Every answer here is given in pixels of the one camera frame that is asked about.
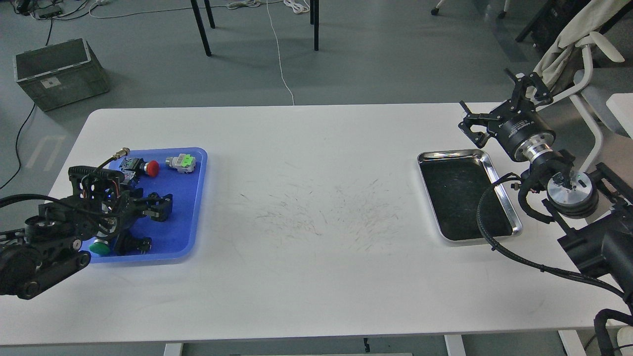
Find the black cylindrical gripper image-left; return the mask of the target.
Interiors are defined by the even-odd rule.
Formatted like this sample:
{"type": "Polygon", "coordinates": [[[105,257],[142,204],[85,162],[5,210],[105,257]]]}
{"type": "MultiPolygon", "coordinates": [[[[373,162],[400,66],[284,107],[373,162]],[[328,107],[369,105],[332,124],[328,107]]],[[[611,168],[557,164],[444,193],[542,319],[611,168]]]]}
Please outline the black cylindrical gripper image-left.
{"type": "Polygon", "coordinates": [[[120,171],[76,165],[68,169],[68,178],[72,194],[59,202],[40,204],[39,217],[45,223],[69,225],[82,241],[96,236],[113,238],[144,216],[165,222],[173,211],[172,194],[151,192],[141,198],[140,189],[123,187],[120,171]]]}

